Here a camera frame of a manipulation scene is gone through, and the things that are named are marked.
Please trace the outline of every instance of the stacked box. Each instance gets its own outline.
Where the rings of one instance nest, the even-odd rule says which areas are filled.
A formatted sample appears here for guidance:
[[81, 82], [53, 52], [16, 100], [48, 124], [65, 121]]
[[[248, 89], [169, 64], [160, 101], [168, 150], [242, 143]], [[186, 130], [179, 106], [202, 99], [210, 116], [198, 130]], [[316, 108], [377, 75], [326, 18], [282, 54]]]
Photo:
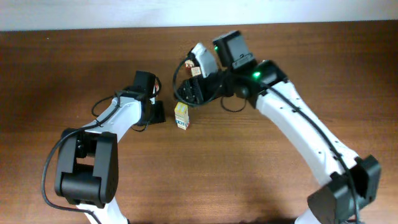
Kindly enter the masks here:
[[188, 106], [179, 102], [175, 106], [174, 113], [177, 126], [186, 130], [189, 126]]

